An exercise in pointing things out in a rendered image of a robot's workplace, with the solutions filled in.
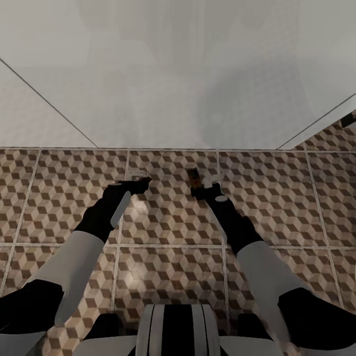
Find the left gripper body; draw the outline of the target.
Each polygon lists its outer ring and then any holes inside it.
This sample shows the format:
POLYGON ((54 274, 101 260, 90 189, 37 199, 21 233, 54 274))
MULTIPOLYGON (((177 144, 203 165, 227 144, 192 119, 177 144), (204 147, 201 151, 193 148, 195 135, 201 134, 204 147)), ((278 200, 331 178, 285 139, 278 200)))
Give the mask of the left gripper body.
POLYGON ((133 188, 133 194, 143 194, 145 192, 144 181, 119 181, 119 183, 124 182, 130 184, 130 186, 133 188))

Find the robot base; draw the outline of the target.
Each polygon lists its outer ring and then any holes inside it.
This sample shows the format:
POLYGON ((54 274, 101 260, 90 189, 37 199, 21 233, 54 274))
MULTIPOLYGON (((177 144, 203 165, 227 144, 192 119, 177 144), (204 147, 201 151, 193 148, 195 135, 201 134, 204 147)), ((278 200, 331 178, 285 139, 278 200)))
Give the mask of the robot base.
MULTIPOLYGON (((237 332, 238 336, 227 336, 225 330, 218 330, 221 356, 284 356, 253 313, 238 316, 237 332)), ((72 356, 135 356, 138 330, 132 330, 129 336, 118 333, 117 314, 102 313, 72 356)))

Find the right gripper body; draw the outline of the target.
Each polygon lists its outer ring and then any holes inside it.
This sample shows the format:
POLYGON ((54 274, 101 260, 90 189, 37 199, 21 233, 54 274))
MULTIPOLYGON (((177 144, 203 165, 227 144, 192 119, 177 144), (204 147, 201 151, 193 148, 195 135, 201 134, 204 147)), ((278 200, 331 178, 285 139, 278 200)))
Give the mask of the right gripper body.
POLYGON ((213 187, 210 188, 197 188, 195 189, 195 196, 196 196, 196 200, 200 201, 200 200, 206 200, 208 194, 210 192, 218 192, 221 193, 221 186, 219 183, 213 183, 213 187))

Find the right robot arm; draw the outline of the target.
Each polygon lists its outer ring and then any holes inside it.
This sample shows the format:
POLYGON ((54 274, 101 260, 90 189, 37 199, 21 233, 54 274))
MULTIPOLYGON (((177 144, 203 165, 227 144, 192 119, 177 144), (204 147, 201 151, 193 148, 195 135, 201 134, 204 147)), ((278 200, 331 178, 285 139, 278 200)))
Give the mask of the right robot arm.
POLYGON ((318 298, 263 241, 252 221, 241 216, 221 193, 216 174, 193 189, 197 201, 206 200, 217 229, 243 270, 261 313, 273 333, 293 342, 304 356, 356 356, 356 314, 318 298))

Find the mousetrap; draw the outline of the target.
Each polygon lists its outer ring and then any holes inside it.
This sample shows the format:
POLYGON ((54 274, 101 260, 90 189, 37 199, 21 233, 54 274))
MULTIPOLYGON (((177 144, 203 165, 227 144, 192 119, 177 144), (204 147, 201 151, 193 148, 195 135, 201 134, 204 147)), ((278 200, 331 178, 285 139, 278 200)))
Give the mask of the mousetrap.
POLYGON ((149 182, 152 180, 152 178, 147 177, 147 178, 140 178, 138 181, 144 181, 144 183, 148 183, 149 186, 149 182))
POLYGON ((191 183, 191 186, 193 189, 203 187, 197 169, 187 170, 187 174, 188 174, 188 177, 189 177, 189 180, 190 180, 190 183, 191 183))

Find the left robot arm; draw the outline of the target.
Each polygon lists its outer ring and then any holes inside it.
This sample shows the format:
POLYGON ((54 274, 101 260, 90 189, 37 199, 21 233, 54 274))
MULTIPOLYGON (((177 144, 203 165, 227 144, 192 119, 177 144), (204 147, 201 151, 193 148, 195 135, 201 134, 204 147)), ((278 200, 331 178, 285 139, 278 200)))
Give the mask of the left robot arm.
POLYGON ((20 289, 0 298, 0 356, 25 356, 48 330, 75 312, 131 195, 148 190, 148 183, 134 178, 147 177, 147 171, 126 170, 125 181, 108 184, 60 248, 20 289))

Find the robot trunk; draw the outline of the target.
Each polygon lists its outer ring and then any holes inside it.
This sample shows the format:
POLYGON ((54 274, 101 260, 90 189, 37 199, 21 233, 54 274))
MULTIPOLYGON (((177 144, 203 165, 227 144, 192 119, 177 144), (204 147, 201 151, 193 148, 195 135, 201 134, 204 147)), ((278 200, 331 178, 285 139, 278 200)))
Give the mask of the robot trunk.
POLYGON ((210 305, 147 305, 141 315, 135 356, 221 356, 210 305))

